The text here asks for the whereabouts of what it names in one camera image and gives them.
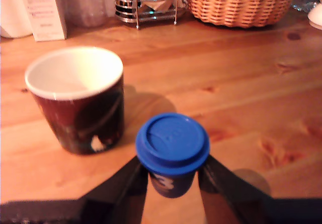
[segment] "white box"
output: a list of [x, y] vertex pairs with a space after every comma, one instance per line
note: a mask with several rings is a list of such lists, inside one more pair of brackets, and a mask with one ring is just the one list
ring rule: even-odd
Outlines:
[[36, 41], [66, 39], [64, 0], [23, 0]]

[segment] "woven basket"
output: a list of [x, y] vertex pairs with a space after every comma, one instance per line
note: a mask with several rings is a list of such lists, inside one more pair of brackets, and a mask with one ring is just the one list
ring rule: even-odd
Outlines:
[[292, 0], [188, 0], [189, 11], [203, 22], [229, 27], [262, 27], [278, 22]]

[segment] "wood grain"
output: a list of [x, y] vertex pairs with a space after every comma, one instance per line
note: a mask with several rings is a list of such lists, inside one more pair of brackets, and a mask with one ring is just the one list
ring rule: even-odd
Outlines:
[[[78, 45], [113, 50], [124, 62], [124, 136], [86, 157], [60, 147], [24, 83], [33, 60]], [[248, 30], [190, 15], [177, 26], [147, 23], [139, 31], [111, 19], [95, 29], [69, 27], [64, 41], [2, 38], [0, 47], [1, 202], [80, 197], [135, 155], [147, 119], [168, 111], [199, 121], [211, 154], [233, 171], [263, 176], [272, 196], [322, 197], [322, 31], [303, 13]], [[253, 172], [243, 178], [256, 184]], [[149, 183], [142, 223], [204, 221], [196, 178], [173, 200]]]

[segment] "cup lid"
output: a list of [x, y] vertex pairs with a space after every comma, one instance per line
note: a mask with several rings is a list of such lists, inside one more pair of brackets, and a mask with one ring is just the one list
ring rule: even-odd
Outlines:
[[205, 129], [178, 113], [165, 113], [148, 120], [140, 129], [135, 145], [141, 163], [151, 172], [166, 176], [197, 170], [210, 152]]

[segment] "white mug rim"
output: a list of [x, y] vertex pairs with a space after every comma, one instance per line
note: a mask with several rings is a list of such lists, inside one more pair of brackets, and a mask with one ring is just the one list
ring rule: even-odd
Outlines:
[[[52, 57], [64, 54], [64, 53], [70, 53], [73, 50], [98, 50], [102, 51], [107, 55], [114, 56], [117, 61], [115, 63], [119, 64], [119, 72], [117, 72], [115, 78], [111, 79], [106, 84], [102, 85], [101, 87], [97, 89], [87, 89], [87, 90], [80, 90], [80, 91], [72, 91], [72, 92], [63, 92], [63, 93], [56, 93], [52, 91], [45, 91], [38, 87], [33, 86], [29, 81], [29, 75], [30, 73], [40, 64], [45, 63], [47, 59], [50, 59]], [[51, 51], [47, 54], [44, 54], [43, 56], [37, 58], [34, 60], [26, 69], [25, 71], [25, 82], [27, 85], [27, 88], [36, 96], [48, 99], [48, 100], [58, 100], [58, 101], [70, 101], [70, 100], [78, 100], [83, 98], [88, 98], [91, 96], [95, 96], [101, 92], [104, 92], [114, 86], [123, 76], [123, 62], [121, 58], [113, 51], [95, 47], [95, 46], [74, 46], [74, 47], [65, 47], [63, 49], [58, 49]]]

